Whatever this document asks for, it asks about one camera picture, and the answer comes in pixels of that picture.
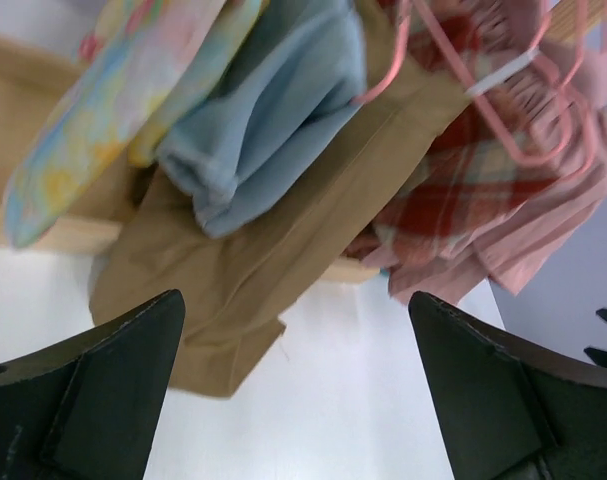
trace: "brown cloth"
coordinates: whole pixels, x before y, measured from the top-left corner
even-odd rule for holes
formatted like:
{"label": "brown cloth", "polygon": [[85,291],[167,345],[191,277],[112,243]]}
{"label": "brown cloth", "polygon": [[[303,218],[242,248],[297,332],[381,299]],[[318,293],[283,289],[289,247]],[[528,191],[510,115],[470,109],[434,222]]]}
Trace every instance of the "brown cloth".
{"label": "brown cloth", "polygon": [[[394,31],[376,0],[355,3],[374,84],[388,69]],[[206,237],[190,199],[158,172],[98,279],[95,323],[181,290],[187,317],[170,385],[232,395],[283,332],[277,316],[385,206],[468,103],[448,74],[406,61],[275,207],[224,238]]]}

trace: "pink cloth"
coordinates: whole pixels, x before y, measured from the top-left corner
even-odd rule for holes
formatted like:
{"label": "pink cloth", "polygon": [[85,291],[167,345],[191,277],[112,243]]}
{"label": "pink cloth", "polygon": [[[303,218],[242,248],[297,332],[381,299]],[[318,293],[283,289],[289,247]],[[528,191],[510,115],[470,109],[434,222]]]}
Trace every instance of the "pink cloth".
{"label": "pink cloth", "polygon": [[[540,25],[537,0],[462,0],[471,13],[484,45],[505,62],[523,51]],[[561,70],[567,72],[574,61],[574,49],[543,41],[540,49]],[[363,260],[368,266],[396,265],[391,269],[390,294],[408,302],[416,291],[433,293],[451,303],[461,298],[484,278],[490,277],[503,288],[517,294],[541,266],[584,223],[607,196],[607,57],[586,51],[585,60],[572,84],[594,107],[586,122],[572,105],[573,136],[569,146],[549,166],[559,177],[576,172],[585,163],[581,129],[596,134],[597,155],[592,166],[571,180],[554,183],[509,215],[478,229],[472,236],[452,245],[422,267],[403,265],[387,247],[381,247]],[[516,99],[531,121],[530,134],[543,151],[559,142],[560,127],[553,92],[533,67],[511,77],[509,94]]]}

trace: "light blue fabric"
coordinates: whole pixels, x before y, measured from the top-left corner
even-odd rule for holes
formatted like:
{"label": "light blue fabric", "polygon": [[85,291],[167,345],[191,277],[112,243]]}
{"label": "light blue fabric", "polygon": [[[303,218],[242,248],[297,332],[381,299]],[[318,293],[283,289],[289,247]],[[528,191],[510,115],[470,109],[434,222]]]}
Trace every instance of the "light blue fabric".
{"label": "light blue fabric", "polygon": [[216,91],[156,154],[220,237],[269,210],[357,112],[366,89],[349,0],[271,0]]}

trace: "plaid fabric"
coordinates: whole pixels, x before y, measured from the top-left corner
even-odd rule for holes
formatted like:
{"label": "plaid fabric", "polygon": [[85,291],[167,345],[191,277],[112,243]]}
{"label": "plaid fabric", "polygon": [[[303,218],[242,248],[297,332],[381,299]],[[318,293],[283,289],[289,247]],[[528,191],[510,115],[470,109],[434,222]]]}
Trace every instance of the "plaid fabric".
{"label": "plaid fabric", "polygon": [[[390,4],[395,2],[378,1],[393,18]],[[439,19],[477,79],[496,69],[468,15],[451,10],[448,14],[445,9]],[[420,25],[413,25],[412,32],[408,48],[412,57],[426,70],[449,70],[429,32]],[[506,90],[495,87],[487,96],[517,144],[533,150],[526,115]],[[449,258],[484,226],[507,218],[557,179],[547,167],[523,168],[514,162],[471,105],[434,141],[404,187],[345,253],[362,260],[384,247],[396,266],[419,267],[437,257]],[[390,255],[378,266],[394,270]]]}

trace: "white tag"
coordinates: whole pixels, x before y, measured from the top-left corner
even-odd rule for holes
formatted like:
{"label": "white tag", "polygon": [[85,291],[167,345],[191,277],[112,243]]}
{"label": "white tag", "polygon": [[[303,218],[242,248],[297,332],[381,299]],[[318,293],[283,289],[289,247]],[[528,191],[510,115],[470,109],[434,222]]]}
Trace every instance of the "white tag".
{"label": "white tag", "polygon": [[534,58],[539,54],[539,47],[535,47],[534,49],[522,53],[518,57],[516,57],[511,62],[506,63],[497,71],[490,73],[488,76],[483,78],[481,81],[472,85],[467,94],[471,97],[478,97],[483,95],[485,92],[490,90],[491,88],[496,87],[497,85],[502,84],[510,78],[515,73],[520,72],[525,67],[527,67],[530,63],[534,61]]}

